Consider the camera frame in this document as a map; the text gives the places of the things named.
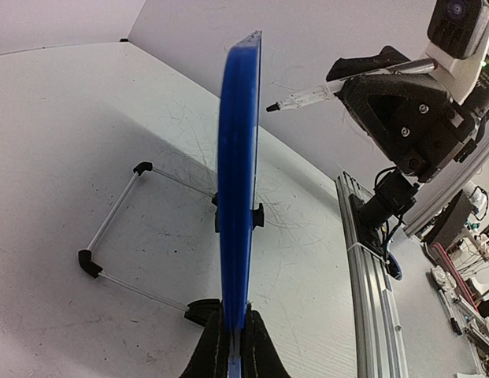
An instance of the metal profile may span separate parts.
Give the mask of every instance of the metal profile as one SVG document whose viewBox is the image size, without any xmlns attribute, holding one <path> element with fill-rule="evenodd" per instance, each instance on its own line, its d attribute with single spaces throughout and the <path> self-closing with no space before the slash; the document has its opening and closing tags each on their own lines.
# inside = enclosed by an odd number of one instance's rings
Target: metal profile
<svg viewBox="0 0 489 378">
<path fill-rule="evenodd" d="M 343 173 L 337 180 L 356 325 L 357 376 L 408 378 L 402 326 L 383 260 L 357 240 L 349 197 L 368 200 L 371 194 Z"/>
</svg>

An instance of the blue object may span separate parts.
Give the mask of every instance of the blue object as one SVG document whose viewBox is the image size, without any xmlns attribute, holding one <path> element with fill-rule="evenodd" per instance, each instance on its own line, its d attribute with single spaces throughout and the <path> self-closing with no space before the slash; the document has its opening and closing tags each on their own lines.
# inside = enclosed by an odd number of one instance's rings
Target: blue object
<svg viewBox="0 0 489 378">
<path fill-rule="evenodd" d="M 261 31 L 256 31 L 228 52 L 221 88 L 218 130 L 221 288 L 224 323 L 232 335 L 240 335 L 244 328 L 250 282 L 260 65 Z"/>
</svg>

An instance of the marker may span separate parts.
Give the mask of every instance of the marker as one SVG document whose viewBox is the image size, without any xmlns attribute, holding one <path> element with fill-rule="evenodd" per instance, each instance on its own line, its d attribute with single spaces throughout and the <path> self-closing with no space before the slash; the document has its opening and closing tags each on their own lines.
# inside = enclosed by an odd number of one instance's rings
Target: marker
<svg viewBox="0 0 489 378">
<path fill-rule="evenodd" d="M 330 101 L 339 93 L 346 80 L 360 75 L 393 75 L 393 74 L 426 74 L 435 71 L 437 63 L 431 58 L 420 59 L 418 61 L 407 61 L 399 65 L 392 65 L 385 69 L 364 72 L 358 75 L 344 77 L 342 79 L 328 81 L 313 89 L 290 94 L 284 100 L 276 102 L 267 108 L 267 112 L 278 112 L 280 110 L 298 109 L 312 105 L 321 101 Z"/>
</svg>

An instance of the camera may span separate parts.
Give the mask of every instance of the camera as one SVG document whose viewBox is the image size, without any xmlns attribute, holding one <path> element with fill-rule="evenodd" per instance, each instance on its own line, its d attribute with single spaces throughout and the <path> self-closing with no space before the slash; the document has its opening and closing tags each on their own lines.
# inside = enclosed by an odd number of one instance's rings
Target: camera
<svg viewBox="0 0 489 378">
<path fill-rule="evenodd" d="M 438 0 L 428 38 L 456 59 L 471 57 L 489 23 L 485 0 Z"/>
</svg>

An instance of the white rod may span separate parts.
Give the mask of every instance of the white rod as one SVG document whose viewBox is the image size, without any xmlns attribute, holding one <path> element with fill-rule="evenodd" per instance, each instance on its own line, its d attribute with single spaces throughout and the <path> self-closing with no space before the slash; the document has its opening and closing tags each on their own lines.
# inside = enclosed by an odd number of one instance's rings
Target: white rod
<svg viewBox="0 0 489 378">
<path fill-rule="evenodd" d="M 190 185 L 189 183 L 184 183 L 183 181 L 181 181 L 180 179 L 178 179 L 177 177 L 174 177 L 174 176 L 171 176 L 169 175 L 168 173 L 165 173 L 163 171 L 161 171 L 160 169 L 158 168 L 153 168 L 153 172 L 159 174 L 160 176 L 163 176 L 167 179 L 170 179 L 172 181 L 175 181 L 177 183 L 180 183 L 181 185 L 183 185 L 184 187 L 189 187 L 190 189 L 194 190 L 194 191 L 197 191 L 198 193 L 200 193 L 201 195 L 206 195 L 210 198 L 212 198 L 214 196 L 214 194 L 212 193 L 209 193 L 208 191 L 204 191 L 202 189 L 198 189 L 197 187 L 194 187 L 192 185 Z"/>
<path fill-rule="evenodd" d="M 183 311 L 183 312 L 187 312 L 190 308 L 188 306 L 185 306 L 183 303 L 179 303 L 179 302 L 176 302 L 176 301 L 173 301 L 169 298 L 165 298 L 165 297 L 158 297 L 156 295 L 153 295 L 151 293 L 148 293 L 147 291 L 144 291 L 138 287 L 135 287 L 121 279 L 119 279 L 118 277 L 115 277 L 115 276 L 112 276 L 110 275 L 109 273 L 107 272 L 100 272 L 99 273 L 100 277 L 102 278 L 106 278 L 107 280 L 117 284 L 117 285 L 120 285 L 122 287 L 125 287 L 126 289 L 130 290 L 130 291 L 134 291 L 135 293 L 139 294 L 139 295 L 142 295 L 142 296 L 145 296 L 149 299 L 152 299 L 156 302 L 160 302 L 160 303 L 163 303 L 164 305 L 167 305 L 167 306 L 170 306 L 172 307 L 173 309 L 178 309 L 180 311 Z"/>
<path fill-rule="evenodd" d="M 132 187 L 134 186 L 134 183 L 138 179 L 139 174 L 136 172 L 134 173 L 134 176 L 131 178 L 131 180 L 128 182 L 127 186 L 124 189 L 124 192 L 121 194 L 121 196 L 118 198 L 117 203 L 115 203 L 115 206 L 111 209 L 109 212 L 108 216 L 102 223 L 101 227 L 99 230 L 97 230 L 97 233 L 95 234 L 94 238 L 88 244 L 87 250 L 93 250 L 99 239 L 101 238 L 102 234 L 104 231 L 108 228 L 109 224 L 111 223 L 111 220 L 117 213 L 118 209 L 120 208 L 121 204 L 124 202 L 125 198 L 127 197 L 128 193 L 131 191 Z"/>
</svg>

